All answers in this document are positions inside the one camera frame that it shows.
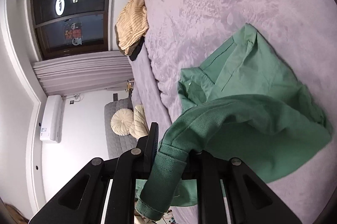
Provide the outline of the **cream quilted puffer jacket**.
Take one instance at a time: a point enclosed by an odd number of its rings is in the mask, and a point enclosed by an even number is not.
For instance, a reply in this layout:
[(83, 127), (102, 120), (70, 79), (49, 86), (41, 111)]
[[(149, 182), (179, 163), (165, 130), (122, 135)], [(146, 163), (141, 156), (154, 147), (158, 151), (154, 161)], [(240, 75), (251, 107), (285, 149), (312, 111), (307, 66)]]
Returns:
[(148, 124), (142, 104), (138, 104), (134, 107), (134, 120), (131, 123), (129, 133), (135, 138), (147, 136), (149, 133)]

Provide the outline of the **purple velvet bed blanket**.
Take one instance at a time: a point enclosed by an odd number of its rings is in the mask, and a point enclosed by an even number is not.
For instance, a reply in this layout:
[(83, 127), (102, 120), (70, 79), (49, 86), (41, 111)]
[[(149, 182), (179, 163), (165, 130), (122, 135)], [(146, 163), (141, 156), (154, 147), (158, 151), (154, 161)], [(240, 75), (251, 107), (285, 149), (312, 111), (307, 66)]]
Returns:
[(164, 134), (181, 114), (181, 69), (201, 64), (246, 23), (291, 66), (336, 125), (334, 0), (144, 0), (149, 30), (132, 63), (148, 122)]

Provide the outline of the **round cream pleated cushion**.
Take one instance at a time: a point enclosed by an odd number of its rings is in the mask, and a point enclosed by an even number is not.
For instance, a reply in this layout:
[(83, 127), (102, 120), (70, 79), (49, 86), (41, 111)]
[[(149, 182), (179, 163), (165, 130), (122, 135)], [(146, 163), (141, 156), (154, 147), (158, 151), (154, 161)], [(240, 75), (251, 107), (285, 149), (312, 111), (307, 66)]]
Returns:
[(134, 120), (134, 113), (131, 109), (124, 108), (115, 112), (112, 116), (110, 125), (112, 131), (120, 136), (129, 135), (131, 123)]

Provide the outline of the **green short-sleeved work shirt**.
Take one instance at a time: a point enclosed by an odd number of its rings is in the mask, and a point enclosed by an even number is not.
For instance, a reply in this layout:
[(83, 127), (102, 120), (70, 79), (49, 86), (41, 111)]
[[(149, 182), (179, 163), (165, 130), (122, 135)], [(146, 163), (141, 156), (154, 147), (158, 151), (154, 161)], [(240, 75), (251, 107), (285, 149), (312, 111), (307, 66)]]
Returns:
[(307, 87), (250, 24), (198, 67), (181, 70), (182, 113), (159, 143), (149, 179), (137, 184), (136, 210), (157, 220), (170, 206), (197, 202), (183, 182), (189, 152), (238, 157), (264, 182), (289, 175), (332, 139), (332, 127)]

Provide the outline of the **grey pleated curtain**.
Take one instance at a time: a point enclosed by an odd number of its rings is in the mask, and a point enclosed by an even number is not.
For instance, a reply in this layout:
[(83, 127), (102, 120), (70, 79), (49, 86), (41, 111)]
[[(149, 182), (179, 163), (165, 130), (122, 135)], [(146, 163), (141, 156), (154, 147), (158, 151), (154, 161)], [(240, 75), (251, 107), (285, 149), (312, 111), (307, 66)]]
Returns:
[(31, 0), (23, 0), (23, 10), (30, 36), (30, 61), (33, 72), (44, 90), (51, 95), (68, 95), (111, 88), (121, 90), (132, 78), (127, 57), (116, 44), (115, 24), (128, 0), (108, 2), (108, 50), (43, 60), (33, 29)]

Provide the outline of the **dark window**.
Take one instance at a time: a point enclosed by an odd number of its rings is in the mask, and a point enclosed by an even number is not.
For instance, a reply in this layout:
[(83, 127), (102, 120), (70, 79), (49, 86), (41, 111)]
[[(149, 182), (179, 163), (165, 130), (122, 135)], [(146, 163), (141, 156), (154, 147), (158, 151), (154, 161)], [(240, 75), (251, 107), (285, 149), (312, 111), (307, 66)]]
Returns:
[(109, 0), (31, 0), (43, 60), (108, 50)]

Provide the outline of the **folded yellow ribbed garment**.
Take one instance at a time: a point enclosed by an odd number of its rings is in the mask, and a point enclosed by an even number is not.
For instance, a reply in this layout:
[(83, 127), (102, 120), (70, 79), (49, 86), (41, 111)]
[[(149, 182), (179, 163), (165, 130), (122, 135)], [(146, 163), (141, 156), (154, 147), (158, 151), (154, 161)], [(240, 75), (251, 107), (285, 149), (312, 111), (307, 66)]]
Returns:
[(149, 29), (147, 8), (144, 0), (129, 0), (121, 10), (116, 24), (115, 35), (118, 49), (126, 56), (131, 56), (140, 39)]

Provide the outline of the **white wall air conditioner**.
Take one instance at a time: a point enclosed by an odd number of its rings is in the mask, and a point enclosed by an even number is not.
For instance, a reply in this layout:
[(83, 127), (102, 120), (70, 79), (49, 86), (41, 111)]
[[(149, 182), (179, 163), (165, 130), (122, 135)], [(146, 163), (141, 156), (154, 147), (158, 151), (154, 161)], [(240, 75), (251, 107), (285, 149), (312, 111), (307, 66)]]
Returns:
[(62, 105), (63, 100), (60, 95), (47, 98), (39, 136), (42, 142), (60, 142)]

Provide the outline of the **grey quilted headboard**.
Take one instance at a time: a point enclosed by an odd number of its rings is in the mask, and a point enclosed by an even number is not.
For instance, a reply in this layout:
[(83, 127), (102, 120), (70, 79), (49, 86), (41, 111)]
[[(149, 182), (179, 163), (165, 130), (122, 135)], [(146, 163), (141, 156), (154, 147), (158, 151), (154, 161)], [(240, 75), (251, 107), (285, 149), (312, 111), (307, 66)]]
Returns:
[(136, 148), (137, 139), (130, 134), (134, 121), (130, 98), (113, 101), (104, 107), (104, 125), (109, 159)]

